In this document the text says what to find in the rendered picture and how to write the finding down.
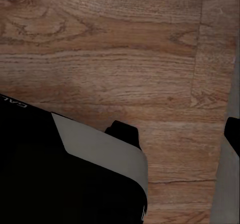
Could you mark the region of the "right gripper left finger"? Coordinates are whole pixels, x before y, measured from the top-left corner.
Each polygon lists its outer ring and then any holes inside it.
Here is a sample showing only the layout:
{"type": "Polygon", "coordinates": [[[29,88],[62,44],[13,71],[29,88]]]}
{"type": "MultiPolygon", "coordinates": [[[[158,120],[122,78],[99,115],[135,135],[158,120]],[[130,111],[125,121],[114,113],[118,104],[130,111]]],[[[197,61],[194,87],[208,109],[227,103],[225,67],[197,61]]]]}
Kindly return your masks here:
{"type": "Polygon", "coordinates": [[[26,137],[21,117],[0,123],[0,177],[26,137]]]}

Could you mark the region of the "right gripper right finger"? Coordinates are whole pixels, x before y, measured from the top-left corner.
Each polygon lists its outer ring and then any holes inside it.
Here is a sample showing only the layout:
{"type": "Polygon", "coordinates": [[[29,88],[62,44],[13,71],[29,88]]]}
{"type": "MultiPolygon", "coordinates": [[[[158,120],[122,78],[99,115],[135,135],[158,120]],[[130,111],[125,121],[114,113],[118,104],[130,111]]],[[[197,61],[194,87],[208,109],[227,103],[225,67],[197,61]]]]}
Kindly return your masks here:
{"type": "Polygon", "coordinates": [[[223,133],[240,157],[240,119],[229,117],[223,133]]]}

